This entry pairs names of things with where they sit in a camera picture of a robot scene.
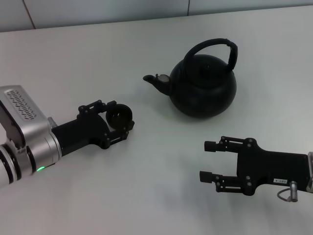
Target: label sticker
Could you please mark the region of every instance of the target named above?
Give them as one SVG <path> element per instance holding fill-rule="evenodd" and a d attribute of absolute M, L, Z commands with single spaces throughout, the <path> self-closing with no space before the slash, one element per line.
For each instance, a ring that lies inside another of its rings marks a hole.
<path fill-rule="evenodd" d="M 287 184 L 288 180 L 282 180 L 282 179 L 274 179 L 274 183 L 279 183 L 279 184 Z"/>

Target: kettle handle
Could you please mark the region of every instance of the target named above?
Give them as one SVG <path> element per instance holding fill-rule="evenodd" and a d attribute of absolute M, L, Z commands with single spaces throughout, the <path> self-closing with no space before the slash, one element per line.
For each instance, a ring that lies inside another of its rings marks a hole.
<path fill-rule="evenodd" d="M 184 76 L 186 72 L 186 66 L 188 63 L 190 63 L 192 57 L 199 52 L 200 50 L 214 46 L 214 45 L 220 45 L 224 44 L 230 47 L 230 55 L 229 55 L 229 60 L 228 60 L 228 65 L 227 65 L 227 72 L 232 71 L 235 68 L 236 62 L 237 62 L 237 57 L 238 57 L 238 48 L 236 44 L 233 42 L 229 41 L 228 39 L 224 38 L 216 38 L 216 39 L 210 39 L 207 41 L 204 41 L 202 43 L 199 43 L 198 45 L 194 46 L 188 53 L 185 55 L 185 58 L 183 60 L 182 66 L 181 66 L 181 74 Z"/>

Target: silver metal housing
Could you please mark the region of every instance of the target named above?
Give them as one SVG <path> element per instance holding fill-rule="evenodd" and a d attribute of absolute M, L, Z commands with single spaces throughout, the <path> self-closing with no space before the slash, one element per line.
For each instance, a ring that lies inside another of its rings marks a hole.
<path fill-rule="evenodd" d="M 0 145 L 0 152 L 4 155 L 6 161 L 8 162 L 8 165 L 13 175 L 13 181 L 16 181 L 17 180 L 16 170 L 9 153 L 5 150 L 5 148 L 2 145 Z"/>
<path fill-rule="evenodd" d="M 15 125 L 18 126 L 25 140 L 23 146 L 18 148 L 12 140 L 6 142 L 15 156 L 21 170 L 21 177 L 31 175 L 40 167 L 56 163 L 62 156 L 58 140 L 51 132 L 49 120 L 26 91 L 21 86 L 0 87 L 0 101 L 15 121 Z"/>
<path fill-rule="evenodd" d="M 10 184 L 8 173 L 3 163 L 0 161 L 0 187 L 6 186 L 8 184 Z"/>
<path fill-rule="evenodd" d="M 313 193 L 313 152 L 308 153 L 308 160 L 309 160 L 309 168 L 310 168 L 310 181 L 307 186 L 307 192 Z"/>

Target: ventilation grille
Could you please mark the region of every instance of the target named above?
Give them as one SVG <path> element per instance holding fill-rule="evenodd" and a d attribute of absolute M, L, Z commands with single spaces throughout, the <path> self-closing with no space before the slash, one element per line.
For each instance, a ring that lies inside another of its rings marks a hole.
<path fill-rule="evenodd" d="M 24 100 L 19 91 L 10 90 L 6 94 L 24 120 L 32 120 L 36 117 L 36 114 Z"/>

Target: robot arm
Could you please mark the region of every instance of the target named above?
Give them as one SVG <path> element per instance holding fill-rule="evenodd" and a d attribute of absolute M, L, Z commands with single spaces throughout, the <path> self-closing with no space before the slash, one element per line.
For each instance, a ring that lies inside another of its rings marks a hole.
<path fill-rule="evenodd" d="M 313 193 L 313 153 L 308 155 L 271 152 L 261 149 L 252 138 L 221 137 L 219 143 L 206 141 L 207 152 L 238 153 L 237 176 L 200 172 L 200 181 L 214 182 L 217 192 L 238 192 L 252 196 L 262 184 L 289 186 L 291 196 L 285 201 L 297 201 L 297 190 Z"/>
<path fill-rule="evenodd" d="M 129 107 L 101 100 L 80 106 L 76 120 L 57 126 L 21 86 L 0 87 L 0 123 L 7 142 L 0 145 L 0 187 L 31 175 L 88 144 L 107 149 L 133 129 Z M 106 120 L 99 116 L 106 112 Z"/>

